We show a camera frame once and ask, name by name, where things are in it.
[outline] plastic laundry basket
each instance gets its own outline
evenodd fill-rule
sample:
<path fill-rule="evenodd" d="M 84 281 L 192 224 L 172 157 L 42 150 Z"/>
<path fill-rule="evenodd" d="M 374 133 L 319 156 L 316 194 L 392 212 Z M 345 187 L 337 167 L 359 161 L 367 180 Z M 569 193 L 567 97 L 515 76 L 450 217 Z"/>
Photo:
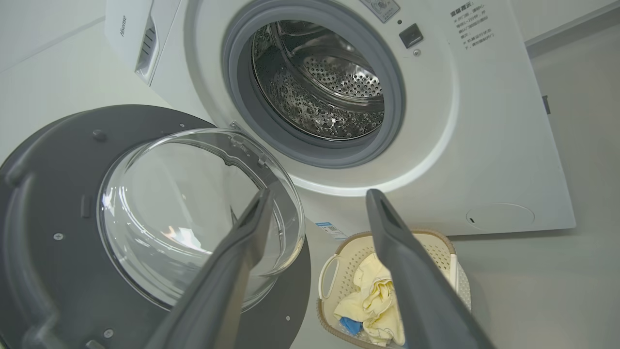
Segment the plastic laundry basket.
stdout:
<path fill-rule="evenodd" d="M 412 233 L 433 258 L 437 267 L 447 272 L 450 285 L 452 285 L 456 294 L 459 295 L 463 303 L 471 311 L 469 281 L 463 268 L 458 263 L 456 251 L 452 243 L 443 234 L 432 230 L 416 229 L 412 230 Z M 353 284 L 353 275 L 360 263 L 372 253 L 374 253 L 374 243 L 371 232 L 359 233 L 346 239 L 338 247 L 336 253 L 325 262 L 321 270 L 319 275 L 319 300 L 317 301 L 319 321 L 329 333 L 367 349 L 382 347 L 370 343 L 363 334 L 353 337 L 347 333 L 334 316 L 334 309 L 341 299 L 356 291 L 356 287 Z M 329 291 L 327 294 L 324 294 L 325 273 L 333 262 L 337 263 L 334 278 L 329 286 Z M 388 347 L 401 348 L 394 342 L 391 342 Z"/>

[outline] brand logo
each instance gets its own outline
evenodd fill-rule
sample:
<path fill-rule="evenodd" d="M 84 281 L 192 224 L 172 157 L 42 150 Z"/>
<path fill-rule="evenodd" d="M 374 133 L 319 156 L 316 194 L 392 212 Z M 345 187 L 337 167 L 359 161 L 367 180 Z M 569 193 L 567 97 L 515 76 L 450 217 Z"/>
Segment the brand logo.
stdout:
<path fill-rule="evenodd" d="M 125 23 L 127 23 L 127 17 L 123 16 L 123 24 L 120 26 L 120 36 L 125 36 Z"/>

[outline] door glass bowl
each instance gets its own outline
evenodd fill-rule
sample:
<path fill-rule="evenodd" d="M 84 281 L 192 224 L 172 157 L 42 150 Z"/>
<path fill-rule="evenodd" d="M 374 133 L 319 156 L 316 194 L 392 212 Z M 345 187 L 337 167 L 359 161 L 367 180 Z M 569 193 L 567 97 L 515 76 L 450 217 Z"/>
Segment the door glass bowl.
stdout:
<path fill-rule="evenodd" d="M 102 241 L 131 286 L 170 309 L 260 188 L 273 193 L 273 215 L 247 310 L 299 254 L 304 214 L 284 169 L 240 131 L 189 130 L 121 156 L 100 190 Z"/>

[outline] basket handle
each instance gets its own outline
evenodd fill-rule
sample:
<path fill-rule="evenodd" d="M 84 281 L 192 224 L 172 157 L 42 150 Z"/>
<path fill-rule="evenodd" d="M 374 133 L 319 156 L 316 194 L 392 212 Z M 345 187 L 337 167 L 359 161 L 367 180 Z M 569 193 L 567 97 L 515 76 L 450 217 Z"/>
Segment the basket handle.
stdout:
<path fill-rule="evenodd" d="M 327 269 L 329 268 L 329 266 L 332 264 L 333 261 L 336 261 L 338 264 L 336 265 L 336 270 L 334 271 L 334 278 L 332 279 L 332 283 L 329 286 L 327 295 L 325 295 L 323 294 L 323 282 L 325 279 L 325 272 L 327 271 Z M 325 299 L 329 297 L 330 294 L 332 294 L 332 288 L 334 288 L 334 281 L 336 280 L 336 275 L 338 275 L 339 267 L 340 267 L 340 256 L 339 255 L 333 255 L 329 257 L 327 262 L 325 262 L 325 264 L 323 265 L 323 269 L 321 269 L 321 273 L 319 274 L 319 298 L 321 300 L 324 301 Z"/>
<path fill-rule="evenodd" d="M 459 273 L 457 273 L 459 262 L 454 253 L 450 254 L 450 285 L 459 294 Z"/>

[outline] screw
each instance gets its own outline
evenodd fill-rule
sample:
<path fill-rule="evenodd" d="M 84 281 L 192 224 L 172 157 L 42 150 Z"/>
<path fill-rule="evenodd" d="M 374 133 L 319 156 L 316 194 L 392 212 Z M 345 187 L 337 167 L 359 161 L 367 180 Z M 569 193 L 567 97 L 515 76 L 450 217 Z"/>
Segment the screw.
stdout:
<path fill-rule="evenodd" d="M 104 331 L 104 338 L 112 338 L 113 335 L 114 335 L 113 329 L 107 329 Z"/>
<path fill-rule="evenodd" d="M 94 130 L 92 132 L 92 138 L 94 138 L 98 142 L 105 142 L 105 140 L 108 139 L 108 136 L 105 134 L 105 132 L 101 130 Z"/>

